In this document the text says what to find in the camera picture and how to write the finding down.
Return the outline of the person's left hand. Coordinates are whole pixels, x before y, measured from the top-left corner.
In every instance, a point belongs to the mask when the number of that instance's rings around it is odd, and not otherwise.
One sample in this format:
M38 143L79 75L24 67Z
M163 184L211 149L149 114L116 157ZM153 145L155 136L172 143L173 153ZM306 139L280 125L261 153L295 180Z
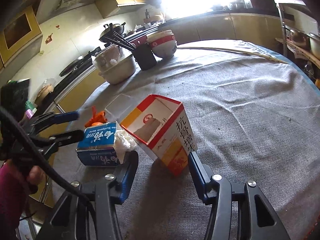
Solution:
M37 186L44 180L45 177L46 174L39 166L33 166L29 172L29 175L27 176L27 182L31 185Z

